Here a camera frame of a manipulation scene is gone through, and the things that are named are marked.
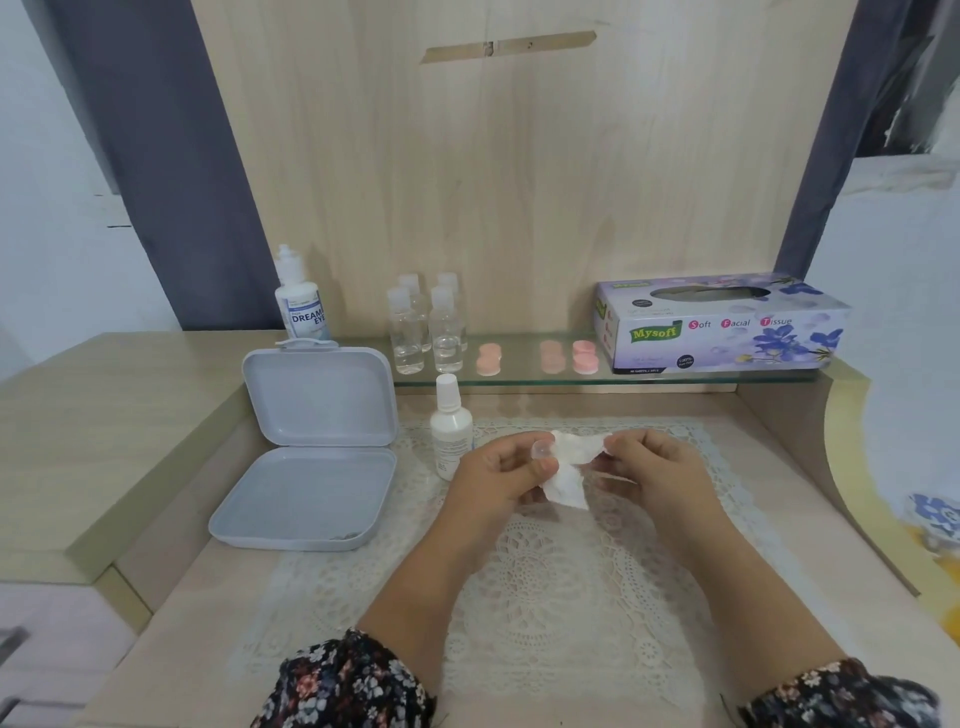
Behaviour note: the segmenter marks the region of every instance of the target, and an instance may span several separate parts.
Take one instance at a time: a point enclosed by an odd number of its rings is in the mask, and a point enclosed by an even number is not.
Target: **forearm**
[[[696,551],[703,589],[733,675],[754,698],[844,652],[800,599],[730,524]]]
[[[389,647],[436,695],[453,605],[470,573],[469,560],[433,528],[396,568],[357,622]]]

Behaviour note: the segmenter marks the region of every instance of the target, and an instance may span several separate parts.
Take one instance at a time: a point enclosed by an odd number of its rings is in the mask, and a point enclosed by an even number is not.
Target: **open plastic box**
[[[243,548],[347,551],[372,538],[390,492],[399,428],[387,357],[335,341],[290,339],[243,360],[261,455],[210,518]]]

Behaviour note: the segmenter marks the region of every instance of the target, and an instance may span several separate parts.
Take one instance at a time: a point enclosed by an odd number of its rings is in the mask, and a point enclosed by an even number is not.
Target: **hand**
[[[654,429],[634,429],[615,432],[604,447],[612,457],[601,455],[591,467],[633,482],[606,479],[600,487],[642,507],[684,566],[691,568],[715,538],[736,532],[700,453],[689,443]]]
[[[552,439],[549,432],[521,432],[464,455],[430,529],[436,543],[480,569],[516,505],[557,472],[556,458],[530,458],[535,442]]]

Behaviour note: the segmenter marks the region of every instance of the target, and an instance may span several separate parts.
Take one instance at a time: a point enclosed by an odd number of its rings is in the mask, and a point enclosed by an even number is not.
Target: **person's left hand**
[[[484,565],[516,505],[557,472],[556,458],[531,459],[530,448],[538,440],[553,440],[553,435],[507,435],[461,458],[430,530],[449,554],[466,558],[470,570]]]

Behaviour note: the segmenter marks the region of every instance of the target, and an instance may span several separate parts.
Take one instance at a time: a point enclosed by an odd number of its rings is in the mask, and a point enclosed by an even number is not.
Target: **torn tissue paper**
[[[555,457],[560,468],[556,475],[543,484],[543,492],[552,503],[586,510],[584,477],[576,466],[586,465],[603,452],[603,441],[610,433],[581,437],[555,429],[550,434],[553,435],[554,442],[549,443],[548,451],[535,451],[534,457]]]

